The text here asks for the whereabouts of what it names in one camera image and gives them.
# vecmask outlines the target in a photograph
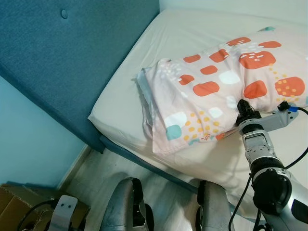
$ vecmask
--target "white wall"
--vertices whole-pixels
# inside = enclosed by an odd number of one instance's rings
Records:
[[[160,0],[160,10],[198,9],[271,17],[307,23],[307,0]]]
[[[84,145],[0,77],[0,183],[56,187]]]

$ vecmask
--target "white spot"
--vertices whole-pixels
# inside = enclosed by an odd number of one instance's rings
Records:
[[[234,96],[230,95],[226,97],[227,99],[227,105],[229,108],[236,108],[237,107],[237,103],[236,103],[236,99]]]
[[[240,81],[240,78],[238,77],[238,75],[232,70],[221,73],[219,75],[219,79],[224,84],[235,84]]]
[[[208,112],[213,118],[221,117],[223,114],[223,112],[218,107],[212,107],[208,110]]]
[[[183,96],[183,98],[188,98],[188,95],[186,95],[184,92],[181,92],[181,95]]]
[[[183,127],[186,122],[187,122],[187,117],[184,112],[178,112],[172,114],[164,119],[166,128],[172,125],[179,125],[180,127]]]

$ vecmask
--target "blue upholstered headboard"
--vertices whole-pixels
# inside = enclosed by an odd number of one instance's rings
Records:
[[[87,117],[159,0],[0,0],[0,76],[102,151]]]

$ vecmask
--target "white bed sheet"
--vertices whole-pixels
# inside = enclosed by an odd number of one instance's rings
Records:
[[[142,107],[136,74],[161,58],[180,58],[203,49],[254,33],[266,26],[306,26],[270,18],[216,11],[165,10],[148,26],[97,100],[89,120],[111,141],[146,162],[176,177],[215,182],[226,189],[228,200],[236,204],[249,174],[241,137],[233,134],[219,142],[202,143],[161,159],[152,154],[152,141],[142,128]],[[299,156],[308,144],[307,116],[288,127],[270,133],[276,153],[285,165]],[[291,169],[308,184],[308,159]],[[254,217],[250,187],[242,202],[243,216]]]

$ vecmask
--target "bed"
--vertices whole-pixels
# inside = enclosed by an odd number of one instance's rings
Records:
[[[107,147],[193,192],[194,179],[215,182],[237,203],[249,173],[240,136],[163,159],[153,155],[142,129],[136,73],[160,58],[194,54],[266,26],[305,29],[305,13],[293,17],[285,9],[284,16],[266,17],[211,9],[158,15],[157,0],[3,2],[1,76],[95,150]],[[300,115],[287,128],[270,133],[283,163],[304,150],[308,128],[303,124],[308,121]],[[295,130],[300,135],[292,136]],[[307,159],[291,171],[307,184]],[[252,196],[250,188],[241,208],[247,217],[255,214]]]

